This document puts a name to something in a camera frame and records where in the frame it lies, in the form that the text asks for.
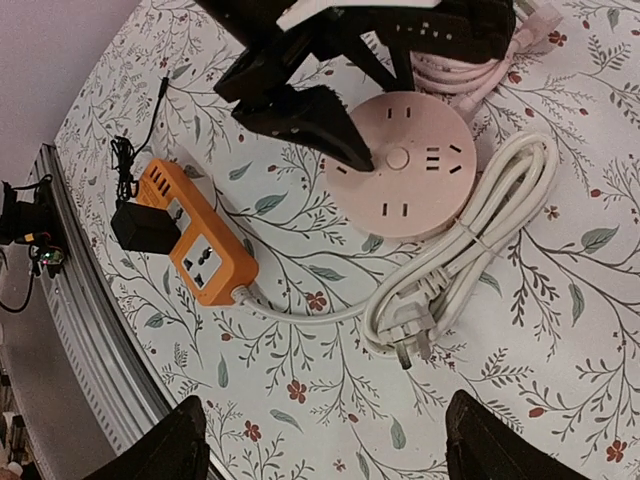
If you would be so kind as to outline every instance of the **white wall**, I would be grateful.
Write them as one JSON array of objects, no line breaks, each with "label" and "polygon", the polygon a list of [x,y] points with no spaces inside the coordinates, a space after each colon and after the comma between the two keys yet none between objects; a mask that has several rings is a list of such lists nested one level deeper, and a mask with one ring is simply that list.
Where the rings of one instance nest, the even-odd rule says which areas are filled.
[{"label": "white wall", "polygon": [[139,0],[0,0],[0,180],[20,184]]}]

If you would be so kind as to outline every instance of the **socket hole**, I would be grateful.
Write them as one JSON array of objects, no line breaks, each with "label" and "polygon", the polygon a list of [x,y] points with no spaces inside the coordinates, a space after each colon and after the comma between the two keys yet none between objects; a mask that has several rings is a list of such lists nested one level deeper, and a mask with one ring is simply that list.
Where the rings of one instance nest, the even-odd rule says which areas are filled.
[{"label": "socket hole", "polygon": [[200,265],[200,266],[204,265],[204,262],[206,262],[210,258],[211,258],[211,249],[210,248],[205,248],[202,251],[202,254],[200,255],[200,258],[198,259],[198,265]]}]

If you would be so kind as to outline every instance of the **orange power strip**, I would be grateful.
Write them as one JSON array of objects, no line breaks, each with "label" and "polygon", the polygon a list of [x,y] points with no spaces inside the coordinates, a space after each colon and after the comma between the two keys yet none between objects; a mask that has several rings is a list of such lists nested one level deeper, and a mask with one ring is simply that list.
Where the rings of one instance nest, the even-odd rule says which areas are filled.
[{"label": "orange power strip", "polygon": [[258,263],[180,166],[154,159],[137,201],[167,210],[176,222],[182,236],[169,258],[201,305],[233,305],[231,292],[255,280]]}]

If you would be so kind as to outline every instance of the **white power cord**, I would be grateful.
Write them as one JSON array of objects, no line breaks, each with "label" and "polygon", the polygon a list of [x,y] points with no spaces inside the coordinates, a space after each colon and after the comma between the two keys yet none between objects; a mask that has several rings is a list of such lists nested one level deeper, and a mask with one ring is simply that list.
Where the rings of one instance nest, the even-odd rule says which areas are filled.
[{"label": "white power cord", "polygon": [[559,164],[551,138],[517,133],[494,155],[455,225],[396,272],[364,302],[321,316],[289,315],[265,308],[246,287],[232,296],[244,310],[295,325],[328,325],[362,316],[368,351],[427,360],[431,345],[451,329],[480,275],[513,236],[542,209]]}]

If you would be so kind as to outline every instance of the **pink cable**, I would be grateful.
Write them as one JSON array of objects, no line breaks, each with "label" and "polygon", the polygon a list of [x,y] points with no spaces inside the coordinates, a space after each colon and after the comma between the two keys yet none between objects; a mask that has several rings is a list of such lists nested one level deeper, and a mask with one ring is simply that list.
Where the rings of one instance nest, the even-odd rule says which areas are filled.
[{"label": "pink cable", "polygon": [[562,22],[551,4],[538,8],[513,36],[503,60],[474,65],[437,55],[412,53],[416,85],[428,92],[456,95],[451,105],[471,121],[482,100],[509,72],[516,53],[545,39]]}]

